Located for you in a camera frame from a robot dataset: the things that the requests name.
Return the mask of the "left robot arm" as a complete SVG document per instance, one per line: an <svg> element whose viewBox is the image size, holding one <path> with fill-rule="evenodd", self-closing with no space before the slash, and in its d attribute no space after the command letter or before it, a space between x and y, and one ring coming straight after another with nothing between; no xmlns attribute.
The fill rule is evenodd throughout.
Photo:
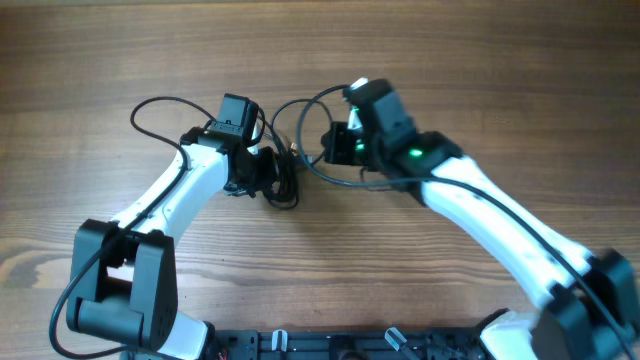
<svg viewBox="0 0 640 360"><path fill-rule="evenodd" d="M175 143L174 162L138 201L108 222L89 219L77 230L71 280L53 311L76 333L115 342L115 352L143 358L220 359L215 328L178 309L175 247L199 211L218 192L256 196L277 172L261 138L257 103L224 96L218 116Z"/></svg>

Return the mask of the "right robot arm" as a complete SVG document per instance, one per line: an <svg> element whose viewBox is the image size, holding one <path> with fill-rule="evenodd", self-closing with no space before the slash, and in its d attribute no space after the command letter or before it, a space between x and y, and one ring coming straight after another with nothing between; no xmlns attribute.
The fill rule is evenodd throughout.
<svg viewBox="0 0 640 360"><path fill-rule="evenodd" d="M333 164L365 166L382 185L409 192L491 254L519 283L531 314L505 310L480 327L495 359L613 359L639 338L639 296L630 262L591 252L544 224L496 186L443 134L420 132L391 84L342 87L347 121L323 137Z"/></svg>

